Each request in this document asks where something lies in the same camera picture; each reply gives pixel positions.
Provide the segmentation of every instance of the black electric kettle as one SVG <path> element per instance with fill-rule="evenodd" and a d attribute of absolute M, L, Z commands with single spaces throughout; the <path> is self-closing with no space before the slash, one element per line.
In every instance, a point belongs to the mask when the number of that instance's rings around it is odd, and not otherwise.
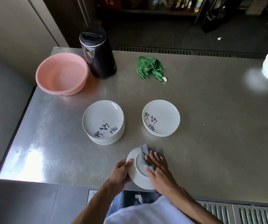
<path fill-rule="evenodd" d="M 96 25 L 82 32 L 79 39 L 93 76 L 106 79 L 114 75 L 116 63 L 106 31 Z"/>

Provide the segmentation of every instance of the metal countertop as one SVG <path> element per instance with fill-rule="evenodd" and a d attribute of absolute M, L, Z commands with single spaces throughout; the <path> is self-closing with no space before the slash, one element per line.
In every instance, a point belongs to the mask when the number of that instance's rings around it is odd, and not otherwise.
<path fill-rule="evenodd" d="M 54 48 L 59 52 L 81 49 Z M 114 164 L 143 143 L 164 150 L 178 184 L 196 197 L 268 203 L 268 81 L 262 60 L 113 51 L 117 73 L 92 75 L 73 96 L 39 87 L 25 113 L 0 179 L 100 187 Z M 136 72 L 140 55 L 158 58 L 168 81 Z M 173 103 L 181 123 L 168 137 L 145 129 L 141 114 L 156 99 Z M 93 143 L 82 128 L 89 105 L 112 100 L 126 129 L 112 145 Z M 127 190 L 141 190 L 134 183 Z"/>

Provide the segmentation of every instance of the gray cloth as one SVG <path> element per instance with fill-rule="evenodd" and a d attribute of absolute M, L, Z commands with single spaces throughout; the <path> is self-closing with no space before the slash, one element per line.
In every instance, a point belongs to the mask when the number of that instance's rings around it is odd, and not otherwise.
<path fill-rule="evenodd" d="M 149 145 L 148 144 L 143 144 L 140 146 L 140 149 L 141 149 L 141 155 L 142 155 L 142 158 L 141 158 L 141 162 L 145 165 L 147 165 L 149 167 L 149 169 L 154 173 L 154 167 L 151 166 L 146 160 L 145 160 L 145 155 L 147 154 L 149 156 L 149 151 L 153 151 L 153 152 L 156 152 L 158 154 L 159 157 L 163 157 L 163 159 L 165 160 L 165 157 L 163 155 L 163 151 L 159 148 L 149 148 Z"/>

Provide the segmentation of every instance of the hand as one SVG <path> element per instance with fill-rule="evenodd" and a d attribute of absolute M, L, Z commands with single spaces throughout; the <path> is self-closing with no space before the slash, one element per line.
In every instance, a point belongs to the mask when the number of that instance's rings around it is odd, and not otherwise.
<path fill-rule="evenodd" d="M 145 159 L 150 165 L 154 166 L 154 173 L 147 166 L 145 166 L 145 170 L 151 183 L 160 194 L 169 198 L 171 193 L 181 192 L 181 188 L 168 170 L 167 163 L 163 157 L 159 157 L 156 152 L 150 151 L 149 156 L 145 155 Z"/>
<path fill-rule="evenodd" d="M 112 174 L 107 182 L 114 187 L 115 196 L 123 190 L 126 183 L 132 181 L 128 174 L 128 170 L 132 164 L 133 159 L 129 159 L 128 162 L 126 162 L 126 159 L 123 159 L 114 166 Z"/>

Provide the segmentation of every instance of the person's left hand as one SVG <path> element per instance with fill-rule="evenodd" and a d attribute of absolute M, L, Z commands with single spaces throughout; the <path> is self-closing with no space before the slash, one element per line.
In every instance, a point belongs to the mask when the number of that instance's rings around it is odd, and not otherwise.
<path fill-rule="evenodd" d="M 129 159 L 128 162 L 126 162 L 126 159 L 123 159 L 114 166 L 112 174 L 108 178 L 108 182 L 113 184 L 115 196 L 123 190 L 126 183 L 132 181 L 128 175 L 128 170 L 132 164 L 133 159 Z"/>

